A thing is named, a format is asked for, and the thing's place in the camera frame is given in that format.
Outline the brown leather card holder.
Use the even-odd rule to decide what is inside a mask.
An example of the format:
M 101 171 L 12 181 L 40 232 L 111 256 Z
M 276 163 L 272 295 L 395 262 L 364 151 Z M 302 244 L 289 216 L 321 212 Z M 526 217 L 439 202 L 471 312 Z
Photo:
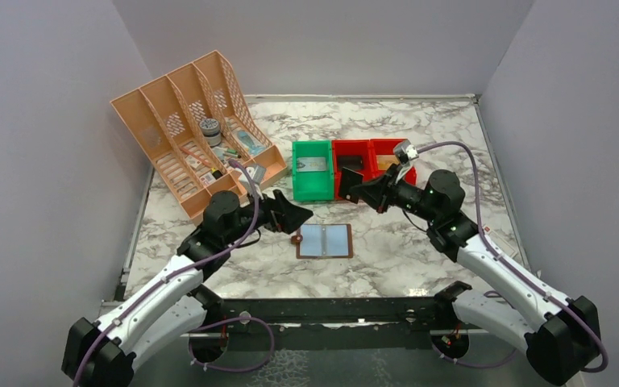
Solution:
M 298 259 L 350 259 L 354 256 L 348 223 L 304 224 L 291 237 Z

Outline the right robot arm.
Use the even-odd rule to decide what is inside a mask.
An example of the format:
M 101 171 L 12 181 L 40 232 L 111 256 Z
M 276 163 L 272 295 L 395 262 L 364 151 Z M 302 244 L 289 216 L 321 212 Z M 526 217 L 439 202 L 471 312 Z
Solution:
M 379 214 L 395 206 L 425 220 L 426 235 L 438 252 L 474 272 L 504 298 L 486 298 L 456 281 L 434 297 L 433 317 L 439 326 L 469 323 L 486 330 L 523 353 L 552 385 L 564 385 L 587 371 L 595 358 L 608 362 L 596 306 L 584 296 L 570 298 L 553 289 L 508 258 L 462 212 L 465 192 L 455 173 L 436 170 L 426 186 L 418 188 L 400 177 L 401 170 L 393 164 L 365 181 L 360 173 L 343 169 L 339 194 L 351 202 L 363 201 Z

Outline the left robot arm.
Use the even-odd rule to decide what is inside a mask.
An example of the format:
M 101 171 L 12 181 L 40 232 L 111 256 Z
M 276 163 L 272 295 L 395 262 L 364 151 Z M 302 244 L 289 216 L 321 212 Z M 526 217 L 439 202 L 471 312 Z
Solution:
M 127 386 L 135 371 L 179 335 L 211 331 L 222 319 L 222 299 L 205 287 L 255 231 L 290 235 L 313 211 L 292 204 L 278 189 L 272 197 L 217 192 L 203 219 L 164 268 L 141 290 L 112 311 L 90 321 L 80 318 L 69 329 L 61 369 L 75 386 Z

